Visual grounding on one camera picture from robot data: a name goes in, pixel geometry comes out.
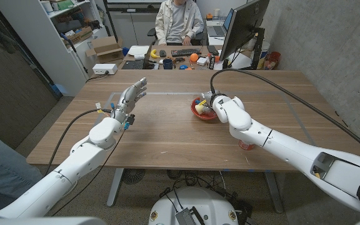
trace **mouse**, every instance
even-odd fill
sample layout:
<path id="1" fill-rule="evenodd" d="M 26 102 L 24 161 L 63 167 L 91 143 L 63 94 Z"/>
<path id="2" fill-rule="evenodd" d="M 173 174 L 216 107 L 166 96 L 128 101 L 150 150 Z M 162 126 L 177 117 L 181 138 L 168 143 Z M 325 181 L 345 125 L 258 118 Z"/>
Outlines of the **mouse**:
<path id="1" fill-rule="evenodd" d="M 159 56 L 166 57 L 166 51 L 165 50 L 160 50 L 159 51 Z"/>

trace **monitor stand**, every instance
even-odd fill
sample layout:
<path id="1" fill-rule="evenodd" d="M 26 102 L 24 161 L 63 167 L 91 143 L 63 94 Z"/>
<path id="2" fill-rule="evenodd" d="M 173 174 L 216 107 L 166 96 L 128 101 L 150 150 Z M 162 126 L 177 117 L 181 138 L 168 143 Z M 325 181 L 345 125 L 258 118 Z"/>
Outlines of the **monitor stand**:
<path id="1" fill-rule="evenodd" d="M 251 65 L 248 67 L 241 68 L 242 70 L 256 70 L 256 68 L 258 67 L 258 64 L 259 64 L 265 29 L 258 27 L 255 30 L 256 30 L 255 33 L 257 33 L 257 38 L 256 38 L 255 46 L 254 46 L 254 57 L 252 59 Z"/>

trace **gray shirt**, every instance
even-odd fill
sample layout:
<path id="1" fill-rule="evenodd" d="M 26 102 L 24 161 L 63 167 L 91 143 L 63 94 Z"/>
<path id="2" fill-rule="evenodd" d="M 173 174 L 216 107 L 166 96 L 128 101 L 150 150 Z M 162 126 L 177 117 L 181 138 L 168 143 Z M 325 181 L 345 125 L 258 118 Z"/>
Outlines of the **gray shirt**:
<path id="1" fill-rule="evenodd" d="M 186 11 L 186 4 L 177 6 L 173 3 L 173 23 L 167 35 L 166 42 L 169 43 L 182 43 L 181 31 L 184 26 L 184 12 Z"/>

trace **orange ball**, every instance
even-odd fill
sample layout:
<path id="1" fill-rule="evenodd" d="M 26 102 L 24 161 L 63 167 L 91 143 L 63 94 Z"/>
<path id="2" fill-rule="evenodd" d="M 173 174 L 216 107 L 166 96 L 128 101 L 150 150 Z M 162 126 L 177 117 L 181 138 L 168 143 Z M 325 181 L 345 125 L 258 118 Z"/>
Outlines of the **orange ball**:
<path id="1" fill-rule="evenodd" d="M 190 55 L 191 62 L 196 62 L 198 60 L 198 55 L 196 53 L 192 53 Z"/>

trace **bowl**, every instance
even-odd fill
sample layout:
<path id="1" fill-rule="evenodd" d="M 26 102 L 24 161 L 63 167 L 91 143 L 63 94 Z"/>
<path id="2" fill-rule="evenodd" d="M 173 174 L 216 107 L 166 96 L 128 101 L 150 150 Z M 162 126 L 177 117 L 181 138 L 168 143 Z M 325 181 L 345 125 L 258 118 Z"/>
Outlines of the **bowl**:
<path id="1" fill-rule="evenodd" d="M 202 119 L 202 120 L 212 120 L 212 119 L 217 118 L 218 115 L 216 115 L 216 113 L 213 110 L 211 110 L 210 113 L 203 113 L 201 115 L 198 114 L 198 112 L 195 110 L 195 105 L 197 104 L 197 103 L 195 103 L 195 100 L 200 101 L 199 97 L 197 97 L 191 103 L 191 111 L 192 111 L 192 113 L 194 113 L 194 115 L 196 115 L 199 119 Z"/>

